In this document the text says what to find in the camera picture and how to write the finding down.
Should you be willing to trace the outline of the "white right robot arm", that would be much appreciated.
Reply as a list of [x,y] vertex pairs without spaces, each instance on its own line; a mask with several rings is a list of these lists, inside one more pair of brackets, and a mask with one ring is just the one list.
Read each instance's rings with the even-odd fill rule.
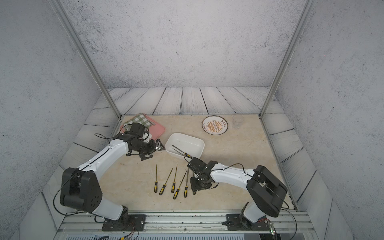
[[265,166],[245,169],[240,163],[226,166],[216,161],[207,164],[191,158],[187,164],[194,176],[190,178],[193,192],[212,190],[220,183],[248,191],[253,202],[246,204],[243,216],[256,223],[263,216],[279,216],[288,193],[287,187]]

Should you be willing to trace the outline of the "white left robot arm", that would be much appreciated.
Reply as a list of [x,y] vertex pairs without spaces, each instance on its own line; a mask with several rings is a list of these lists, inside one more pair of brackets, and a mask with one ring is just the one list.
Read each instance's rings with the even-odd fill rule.
[[92,159],[64,171],[62,186],[55,197],[64,207],[120,221],[127,217],[128,209],[103,196],[100,179],[123,156],[138,156],[144,161],[166,148],[161,140],[153,140],[149,129],[139,123],[130,124],[128,131],[109,137],[107,141],[107,146]]

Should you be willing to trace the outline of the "white plastic storage box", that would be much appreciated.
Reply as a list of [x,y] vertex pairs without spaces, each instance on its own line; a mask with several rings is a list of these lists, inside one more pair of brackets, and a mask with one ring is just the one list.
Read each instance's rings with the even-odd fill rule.
[[165,144],[166,151],[169,153],[169,155],[182,160],[184,158],[175,154],[172,145],[175,145],[185,153],[196,158],[201,157],[205,148],[205,142],[201,139],[181,133],[172,134]]

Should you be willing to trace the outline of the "pink cutting board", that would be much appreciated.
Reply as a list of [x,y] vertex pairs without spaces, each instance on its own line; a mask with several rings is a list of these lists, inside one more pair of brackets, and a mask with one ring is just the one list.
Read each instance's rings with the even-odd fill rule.
[[[147,116],[152,122],[154,122],[156,125],[155,126],[151,126],[150,128],[148,128],[151,136],[150,136],[150,139],[158,139],[164,132],[165,132],[165,127],[163,125],[161,125],[160,123],[156,122],[154,119],[150,118],[149,116]],[[128,130],[125,130],[122,128],[123,124],[125,122],[127,122],[128,120],[126,121],[123,121],[121,127],[120,127],[120,132],[123,133],[123,132],[126,132]]]

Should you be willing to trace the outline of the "green checkered cloth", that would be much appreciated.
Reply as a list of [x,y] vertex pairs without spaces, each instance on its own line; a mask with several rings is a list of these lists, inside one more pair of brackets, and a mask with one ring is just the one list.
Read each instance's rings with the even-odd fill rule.
[[136,115],[135,117],[133,117],[132,119],[130,119],[127,122],[125,122],[123,124],[122,128],[125,129],[125,130],[129,130],[131,125],[132,125],[132,123],[141,124],[141,125],[145,126],[146,128],[150,128],[151,126],[155,126],[156,125],[145,114],[140,113],[140,114]]

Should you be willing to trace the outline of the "round patterned plate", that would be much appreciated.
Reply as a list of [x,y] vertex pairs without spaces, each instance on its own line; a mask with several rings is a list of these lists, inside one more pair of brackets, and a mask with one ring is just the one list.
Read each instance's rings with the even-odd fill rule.
[[202,121],[203,130],[214,136],[224,134],[229,126],[228,122],[220,116],[208,116]]

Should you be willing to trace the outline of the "clear glass cup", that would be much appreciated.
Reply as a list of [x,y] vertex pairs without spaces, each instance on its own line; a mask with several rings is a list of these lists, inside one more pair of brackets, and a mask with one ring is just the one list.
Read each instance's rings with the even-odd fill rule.
[[234,129],[239,129],[242,124],[244,123],[245,121],[245,118],[242,116],[242,115],[233,115],[233,118],[232,118],[232,126]]

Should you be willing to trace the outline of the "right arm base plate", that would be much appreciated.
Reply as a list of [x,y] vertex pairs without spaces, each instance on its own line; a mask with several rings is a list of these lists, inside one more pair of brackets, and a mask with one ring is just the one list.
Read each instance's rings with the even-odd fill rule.
[[240,214],[227,214],[226,221],[222,222],[228,231],[269,231],[270,225],[267,220],[252,223]]

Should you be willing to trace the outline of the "aluminium front rail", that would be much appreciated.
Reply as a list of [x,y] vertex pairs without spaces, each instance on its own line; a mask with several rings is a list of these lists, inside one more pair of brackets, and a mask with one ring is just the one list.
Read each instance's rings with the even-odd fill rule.
[[104,227],[101,218],[88,214],[65,217],[56,240],[253,239],[316,240],[306,212],[282,212],[251,227],[240,226],[239,211],[134,211],[124,230]]

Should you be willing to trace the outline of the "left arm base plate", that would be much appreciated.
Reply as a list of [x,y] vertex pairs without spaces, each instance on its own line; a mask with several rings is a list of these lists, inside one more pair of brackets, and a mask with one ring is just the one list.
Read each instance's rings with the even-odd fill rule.
[[103,232],[142,232],[145,227],[147,215],[144,214],[125,214],[119,220],[113,221],[105,219],[102,231]]

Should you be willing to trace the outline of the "left aluminium frame post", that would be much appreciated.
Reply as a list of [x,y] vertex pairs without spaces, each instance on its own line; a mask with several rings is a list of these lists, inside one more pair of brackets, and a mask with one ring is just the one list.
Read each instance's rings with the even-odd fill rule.
[[87,53],[87,50],[82,43],[79,35],[77,34],[73,24],[71,23],[71,20],[69,19],[61,1],[59,0],[50,0],[49,3],[51,4],[54,12],[56,13],[59,21],[61,22],[62,26],[64,27],[66,33],[70,37],[71,41],[75,45],[78,53],[80,54],[81,59],[85,63],[87,69],[91,73],[94,81],[96,82],[97,86],[99,87],[101,93],[105,97],[107,103],[112,108],[113,112],[117,116],[117,118],[120,120],[122,118],[122,113],[117,108],[115,101],[111,97],[111,94],[106,88],[106,85],[104,84],[100,74],[98,73],[92,59],[90,58],[89,54]]

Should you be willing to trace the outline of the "aluminium frame post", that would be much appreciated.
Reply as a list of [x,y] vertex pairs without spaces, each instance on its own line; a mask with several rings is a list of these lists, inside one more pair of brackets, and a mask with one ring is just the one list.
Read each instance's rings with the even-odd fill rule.
[[73,24],[71,23],[71,20],[69,19],[61,1],[59,0],[50,0],[49,3],[51,4],[54,12],[56,13],[59,21],[61,22],[62,26],[64,27],[66,33],[70,37],[71,41],[75,45],[78,53],[80,54],[81,59],[85,63],[87,69],[91,73],[94,81],[96,82],[97,86],[99,87],[101,93],[105,97],[107,103],[112,108],[113,112],[117,116],[117,118],[120,120],[122,118],[122,113],[117,108],[115,101],[111,97],[111,94],[106,88],[106,85],[104,84],[100,74],[98,73],[92,59],[90,58],[89,54],[87,53],[87,50],[82,43],[79,35],[77,34]]
[[305,25],[311,15],[311,12],[313,11],[314,9],[314,6],[316,4],[317,1],[315,0],[307,0],[305,2],[305,5],[304,5],[304,9],[300,15],[300,18],[298,20],[298,23],[295,27],[295,30],[292,34],[292,37],[289,41],[289,45],[287,47],[287,50],[284,54],[284,57],[281,61],[281,64],[278,68],[278,71],[275,75],[275,78],[270,86],[270,90],[268,92],[268,95],[266,97],[266,100],[264,102],[264,105],[261,109],[261,113],[259,114],[259,118],[262,119],[264,117],[264,115],[267,113],[267,110],[268,110],[268,107],[272,101],[272,98],[274,96],[274,94],[276,93],[278,87],[279,87],[279,84],[283,78],[283,75],[284,75],[284,72],[289,64],[289,61],[295,51],[295,47],[296,45],[298,44],[299,40],[300,40],[300,37],[304,31],[304,28],[305,28]]

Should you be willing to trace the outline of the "right aluminium frame post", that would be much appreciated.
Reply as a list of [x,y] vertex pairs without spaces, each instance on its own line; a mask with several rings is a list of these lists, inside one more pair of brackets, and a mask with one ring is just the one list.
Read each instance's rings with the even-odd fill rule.
[[295,47],[296,45],[298,44],[299,40],[300,40],[300,37],[304,31],[304,28],[305,28],[305,25],[311,15],[311,12],[313,11],[314,9],[314,6],[316,4],[317,1],[315,0],[307,0],[305,2],[305,5],[304,5],[304,9],[300,15],[300,18],[298,20],[298,23],[295,27],[295,30],[292,34],[292,37],[289,41],[289,45],[287,47],[287,50],[284,54],[284,57],[281,61],[281,64],[278,68],[278,71],[275,75],[275,78],[270,86],[270,90],[268,92],[268,95],[266,97],[266,100],[264,102],[264,105],[261,109],[261,113],[259,114],[259,118],[262,119],[264,117],[264,115],[267,113],[267,110],[268,110],[268,107],[272,101],[272,98],[274,96],[274,94],[276,93],[278,87],[279,87],[279,84],[283,78],[283,75],[284,75],[284,72],[289,64],[289,61],[295,51]]

